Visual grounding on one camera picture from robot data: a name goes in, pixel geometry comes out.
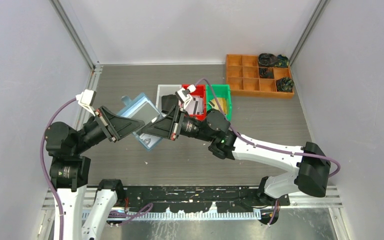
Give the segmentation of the blue card holder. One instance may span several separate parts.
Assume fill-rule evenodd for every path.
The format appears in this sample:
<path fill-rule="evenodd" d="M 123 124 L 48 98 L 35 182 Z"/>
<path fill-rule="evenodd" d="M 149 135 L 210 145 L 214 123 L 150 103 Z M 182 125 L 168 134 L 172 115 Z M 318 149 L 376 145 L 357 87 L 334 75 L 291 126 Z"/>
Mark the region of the blue card holder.
<path fill-rule="evenodd" d="M 161 111 L 157 109 L 155 104 L 143 92 L 137 95 L 134 99 L 130 99 L 126 95 L 122 96 L 121 101 L 125 107 L 117 113 L 117 115 L 120 117 L 142 120 L 145 125 L 148 123 L 153 123 L 163 117 Z M 151 151 L 162 140 L 162 138 L 156 145 L 149 149 L 145 147 L 140 140 L 140 135 L 143 134 L 141 129 L 142 128 L 133 132 L 132 134 L 147 151 Z"/>

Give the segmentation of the white card with logo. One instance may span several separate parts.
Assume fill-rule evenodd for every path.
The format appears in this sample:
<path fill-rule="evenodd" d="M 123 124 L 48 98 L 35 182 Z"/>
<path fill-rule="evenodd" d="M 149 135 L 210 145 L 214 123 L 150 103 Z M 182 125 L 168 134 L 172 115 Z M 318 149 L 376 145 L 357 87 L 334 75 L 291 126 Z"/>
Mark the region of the white card with logo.
<path fill-rule="evenodd" d="M 142 133 L 139 136 L 140 141 L 144 144 L 144 146 L 148 149 L 153 148 L 162 138 L 158 136 L 154 136 L 147 133 Z"/>

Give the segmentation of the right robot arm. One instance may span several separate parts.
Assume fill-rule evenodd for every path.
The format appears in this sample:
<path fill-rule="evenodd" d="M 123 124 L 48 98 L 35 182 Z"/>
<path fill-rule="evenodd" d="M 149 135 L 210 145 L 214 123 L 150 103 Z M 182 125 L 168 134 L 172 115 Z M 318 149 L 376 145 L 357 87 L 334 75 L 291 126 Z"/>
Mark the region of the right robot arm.
<path fill-rule="evenodd" d="M 203 120 L 198 120 L 178 105 L 145 125 L 142 132 L 172 141 L 179 136 L 194 138 L 208 142 L 208 150 L 219 159 L 253 161 L 284 170 L 284 174 L 261 179 L 257 198 L 263 205 L 295 192 L 326 196 L 331 163 L 315 143 L 301 147 L 260 141 L 233 131 L 219 110 L 210 109 Z"/>

